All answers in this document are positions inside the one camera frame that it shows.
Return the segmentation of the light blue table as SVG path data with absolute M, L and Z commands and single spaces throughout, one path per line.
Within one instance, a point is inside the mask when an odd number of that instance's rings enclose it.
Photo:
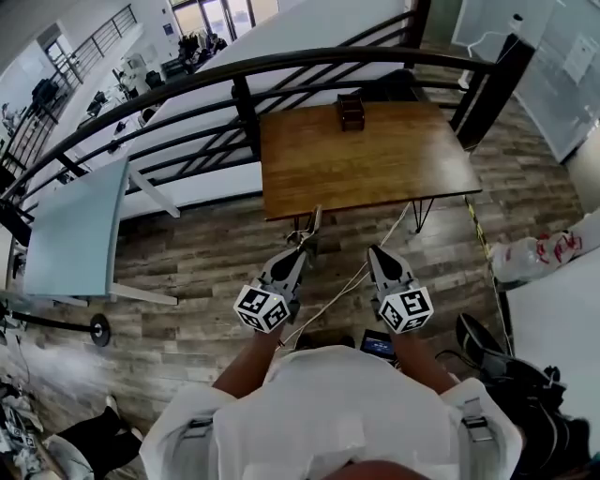
M 37 207 L 26 254 L 23 292 L 49 297 L 119 296 L 176 306 L 174 296 L 114 281 L 121 207 L 134 183 L 174 218 L 179 209 L 123 158 L 57 189 Z

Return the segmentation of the black metal railing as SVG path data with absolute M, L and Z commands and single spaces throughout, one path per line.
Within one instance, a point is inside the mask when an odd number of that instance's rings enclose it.
M 399 14 L 334 48 L 285 52 L 212 67 L 160 86 L 125 104 L 111 109 L 66 137 L 0 193 L 0 225 L 6 227 L 22 245 L 30 238 L 34 218 L 21 204 L 62 176 L 82 177 L 89 172 L 84 163 L 118 146 L 144 135 L 163 130 L 209 113 L 235 109 L 236 114 L 224 124 L 207 127 L 171 140 L 159 142 L 128 155 L 135 161 L 162 153 L 187 143 L 203 141 L 203 146 L 189 154 L 168 157 L 142 168 L 143 173 L 161 173 L 151 180 L 161 186 L 196 175 L 229 169 L 260 161 L 260 119 L 276 110 L 293 110 L 324 91 L 384 88 L 395 84 L 389 76 L 354 80 L 352 74 L 374 63 L 425 65 L 467 69 L 472 84 L 459 103 L 450 104 L 455 114 L 452 127 L 458 128 L 480 86 L 494 69 L 495 63 L 444 55 L 403 46 L 411 12 Z M 134 113 L 162 104 L 171 98 L 220 83 L 230 83 L 232 92 L 226 99 L 192 107 L 162 120 L 153 121 L 116 140 L 105 142 L 80 159 L 71 160 L 67 152 L 102 130 L 116 125 Z M 163 173 L 171 167 L 173 174 Z

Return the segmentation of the black round stand base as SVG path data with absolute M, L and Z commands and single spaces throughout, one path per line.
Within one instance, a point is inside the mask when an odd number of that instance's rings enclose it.
M 98 347 L 106 347 L 111 339 L 111 327 L 103 314 L 96 314 L 88 325 L 49 320 L 17 311 L 12 311 L 10 317 L 23 323 L 31 323 L 48 328 L 87 333 Z

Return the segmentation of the person's right forearm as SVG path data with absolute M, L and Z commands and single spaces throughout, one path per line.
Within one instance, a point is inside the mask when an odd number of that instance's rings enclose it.
M 453 388 L 457 382 L 435 358 L 434 353 L 415 333 L 390 334 L 402 372 L 435 391 L 438 395 Z

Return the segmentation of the person's white shirt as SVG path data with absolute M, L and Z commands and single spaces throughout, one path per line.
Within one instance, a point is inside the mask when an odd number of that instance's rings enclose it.
M 283 357 L 252 394 L 180 389 L 146 435 L 148 480 L 322 480 L 387 460 L 431 480 L 510 480 L 522 439 L 476 379 L 438 395 L 345 346 Z

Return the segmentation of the black backpack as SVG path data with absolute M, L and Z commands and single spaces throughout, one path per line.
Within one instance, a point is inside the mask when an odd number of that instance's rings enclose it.
M 493 400 L 525 437 L 517 480 L 593 480 L 600 460 L 590 453 L 591 426 L 561 412 L 566 386 L 557 367 L 540 369 L 508 354 L 474 317 L 456 323 L 457 355 L 476 369 Z

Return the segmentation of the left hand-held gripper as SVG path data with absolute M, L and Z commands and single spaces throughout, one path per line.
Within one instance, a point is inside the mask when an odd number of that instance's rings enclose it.
M 242 288 L 233 310 L 246 326 L 271 333 L 283 323 L 293 324 L 300 308 L 298 284 L 308 260 L 308 253 L 289 248 L 266 262 L 260 279 Z

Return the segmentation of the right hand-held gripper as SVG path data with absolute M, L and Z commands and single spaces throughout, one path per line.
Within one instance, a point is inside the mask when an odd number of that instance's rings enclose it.
M 371 279 L 378 289 L 391 289 L 397 284 L 415 280 L 408 261 L 394 251 L 379 246 L 367 250 Z M 395 334 L 405 334 L 422 328 L 431 318 L 431 300 L 426 287 L 400 287 L 397 292 L 374 299 L 377 318 Z

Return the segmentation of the wooden table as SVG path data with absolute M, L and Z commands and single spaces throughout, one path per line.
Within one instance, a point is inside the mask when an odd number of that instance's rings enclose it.
M 481 184 L 442 110 L 429 102 L 367 102 L 344 131 L 335 105 L 260 120 L 268 220 L 478 193 Z

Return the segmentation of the clear plastic bag red print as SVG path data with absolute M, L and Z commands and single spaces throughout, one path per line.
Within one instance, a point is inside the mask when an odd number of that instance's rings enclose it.
M 582 249 L 582 239 L 564 230 L 540 238 L 524 237 L 490 249 L 494 277 L 502 283 L 543 278 L 569 263 Z

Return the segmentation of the dark wooden railing post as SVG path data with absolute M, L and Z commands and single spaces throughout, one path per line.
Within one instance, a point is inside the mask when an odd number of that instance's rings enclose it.
M 409 11 L 412 15 L 407 22 L 408 30 L 403 40 L 404 47 L 414 50 L 420 49 L 430 7 L 431 0 L 411 0 Z
M 456 127 L 464 150 L 472 151 L 484 139 L 517 88 L 533 54 L 534 47 L 518 34 L 507 36 L 493 71 L 488 74 L 461 127 Z

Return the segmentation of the dark wooden desk organizer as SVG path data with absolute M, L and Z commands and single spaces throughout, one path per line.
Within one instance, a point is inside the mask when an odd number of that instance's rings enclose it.
M 341 130 L 363 131 L 365 128 L 365 109 L 357 94 L 339 94 L 337 96 L 337 116 Z

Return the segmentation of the person's left forearm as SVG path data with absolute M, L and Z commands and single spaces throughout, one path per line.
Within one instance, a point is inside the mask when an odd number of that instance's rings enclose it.
M 213 387 L 234 398 L 244 398 L 259 389 L 272 364 L 284 329 L 281 323 L 270 333 L 256 331 L 244 349 L 213 383 Z

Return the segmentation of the white wall notice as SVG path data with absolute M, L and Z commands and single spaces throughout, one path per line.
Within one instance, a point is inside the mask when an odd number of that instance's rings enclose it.
M 600 45 L 593 38 L 577 35 L 562 66 L 575 84 L 579 84 L 583 79 L 599 49 Z

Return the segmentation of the person's left leg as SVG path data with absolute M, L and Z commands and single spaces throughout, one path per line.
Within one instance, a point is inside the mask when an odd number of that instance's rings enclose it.
M 320 336 L 303 333 L 296 340 L 294 349 L 296 351 L 312 350 L 327 346 L 328 343 Z

